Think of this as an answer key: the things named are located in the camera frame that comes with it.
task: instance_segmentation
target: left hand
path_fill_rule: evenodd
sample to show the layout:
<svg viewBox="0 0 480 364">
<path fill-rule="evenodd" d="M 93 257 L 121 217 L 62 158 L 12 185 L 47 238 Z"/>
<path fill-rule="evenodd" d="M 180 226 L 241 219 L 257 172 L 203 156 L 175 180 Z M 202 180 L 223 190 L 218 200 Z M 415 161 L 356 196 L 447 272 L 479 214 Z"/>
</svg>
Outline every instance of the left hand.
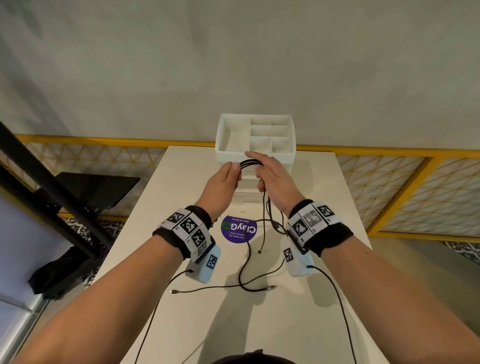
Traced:
<svg viewBox="0 0 480 364">
<path fill-rule="evenodd" d="M 212 222 L 215 221 L 230 206 L 238 181 L 241 181 L 240 164 L 225 163 L 208 180 L 195 205 L 204 209 L 212 218 Z"/>
</svg>

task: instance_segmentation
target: right hand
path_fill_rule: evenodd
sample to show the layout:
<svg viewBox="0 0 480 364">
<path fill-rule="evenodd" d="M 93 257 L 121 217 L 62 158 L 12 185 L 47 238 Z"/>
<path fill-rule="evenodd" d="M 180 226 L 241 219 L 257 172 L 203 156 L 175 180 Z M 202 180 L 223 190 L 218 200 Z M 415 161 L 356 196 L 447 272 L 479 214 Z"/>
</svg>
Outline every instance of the right hand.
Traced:
<svg viewBox="0 0 480 364">
<path fill-rule="evenodd" d="M 256 176 L 260 178 L 257 188 L 260 192 L 267 191 L 273 204 L 289 218 L 295 205 L 305 199 L 293 178 L 273 157 L 257 152 L 245 152 L 245 155 L 263 163 L 263 166 L 257 166 L 256 170 Z"/>
</svg>

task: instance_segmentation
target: black metal pole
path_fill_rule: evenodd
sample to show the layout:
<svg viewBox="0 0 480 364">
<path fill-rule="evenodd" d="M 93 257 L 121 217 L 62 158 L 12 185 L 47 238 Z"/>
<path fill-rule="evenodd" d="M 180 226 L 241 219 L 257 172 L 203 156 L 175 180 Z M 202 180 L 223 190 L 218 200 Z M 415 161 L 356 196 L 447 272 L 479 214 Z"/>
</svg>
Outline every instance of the black metal pole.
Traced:
<svg viewBox="0 0 480 364">
<path fill-rule="evenodd" d="M 0 185 L 61 236 L 81 249 L 89 258 L 97 260 L 101 257 L 102 252 L 98 244 L 97 246 L 90 245 L 85 239 L 72 230 L 65 221 L 51 211 L 43 200 L 33 192 L 30 192 L 28 188 L 13 177 L 3 166 L 0 166 Z"/>
<path fill-rule="evenodd" d="M 2 122 L 0 122 L 0 149 L 103 244 L 108 248 L 112 247 L 113 237 L 102 228 L 95 216 L 55 179 Z"/>
</svg>

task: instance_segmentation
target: hand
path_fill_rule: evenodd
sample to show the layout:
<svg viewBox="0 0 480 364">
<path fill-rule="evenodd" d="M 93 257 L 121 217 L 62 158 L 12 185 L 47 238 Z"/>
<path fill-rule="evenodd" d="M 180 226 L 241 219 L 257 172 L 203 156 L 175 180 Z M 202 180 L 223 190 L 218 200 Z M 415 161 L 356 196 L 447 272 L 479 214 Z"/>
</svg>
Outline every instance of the hand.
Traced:
<svg viewBox="0 0 480 364">
<path fill-rule="evenodd" d="M 212 218 L 212 222 L 215 221 L 232 202 L 238 181 L 241 181 L 240 164 L 225 163 L 208 180 L 200 199 L 195 205 L 204 209 Z"/>
<path fill-rule="evenodd" d="M 260 192 L 267 191 L 274 205 L 288 218 L 295 205 L 305 199 L 293 178 L 273 157 L 257 152 L 245 152 L 245 155 L 248 158 L 258 159 L 264 164 L 257 166 L 256 176 L 260 178 L 257 188 Z"/>
</svg>

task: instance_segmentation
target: qr-like code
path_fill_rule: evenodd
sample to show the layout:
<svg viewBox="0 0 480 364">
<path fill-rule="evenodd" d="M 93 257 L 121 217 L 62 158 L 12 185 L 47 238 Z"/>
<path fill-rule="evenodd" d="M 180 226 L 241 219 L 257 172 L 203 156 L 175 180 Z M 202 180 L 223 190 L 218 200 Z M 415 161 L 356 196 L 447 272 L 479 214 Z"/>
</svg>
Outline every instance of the qr-like code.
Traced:
<svg viewBox="0 0 480 364">
<path fill-rule="evenodd" d="M 207 242 L 204 241 L 204 243 L 203 243 L 202 245 L 200 245 L 200 246 L 198 247 L 198 249 L 197 249 L 197 251 L 198 251 L 198 256 L 201 256 L 201 255 L 204 253 L 204 251 L 205 251 L 206 248 L 207 248 Z"/>
<path fill-rule="evenodd" d="M 290 248 L 287 248 L 283 251 L 283 255 L 285 256 L 285 260 L 287 262 L 293 260 L 293 254 L 292 254 L 292 250 Z"/>
<path fill-rule="evenodd" d="M 326 218 L 329 216 L 335 215 L 327 205 L 320 206 L 318 209 L 322 213 L 322 215 L 325 216 Z"/>
<path fill-rule="evenodd" d="M 308 226 L 310 226 L 311 228 L 318 224 L 320 221 L 322 221 L 322 218 L 315 210 L 307 212 L 302 217 L 307 222 Z"/>
<path fill-rule="evenodd" d="M 198 248 L 198 246 L 205 241 L 205 235 L 200 229 L 198 229 L 195 234 L 192 235 L 192 240 Z"/>
<path fill-rule="evenodd" d="M 303 233 L 307 231 L 307 227 L 305 226 L 305 224 L 301 219 L 298 220 L 295 224 L 293 224 L 292 227 L 298 236 L 302 236 Z"/>
<path fill-rule="evenodd" d="M 191 218 L 186 218 L 185 221 L 180 224 L 180 226 L 189 234 L 198 227 L 195 221 L 193 221 Z"/>
<path fill-rule="evenodd" d="M 176 212 L 174 213 L 172 216 L 170 216 L 167 221 L 170 221 L 170 222 L 173 222 L 173 223 L 177 223 L 179 222 L 180 220 L 183 219 L 185 215 L 184 214 L 181 214 L 180 212 Z"/>
<path fill-rule="evenodd" d="M 215 264 L 217 260 L 218 258 L 215 255 L 211 254 L 210 258 L 208 258 L 207 267 L 209 267 L 210 269 L 215 268 Z"/>
</svg>

